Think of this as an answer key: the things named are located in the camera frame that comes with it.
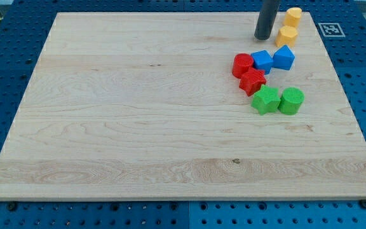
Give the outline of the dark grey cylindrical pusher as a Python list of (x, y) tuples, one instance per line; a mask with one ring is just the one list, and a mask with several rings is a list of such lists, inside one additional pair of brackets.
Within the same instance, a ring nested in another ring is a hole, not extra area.
[(279, 7), (280, 0), (263, 0), (254, 32), (256, 39), (262, 41), (269, 39)]

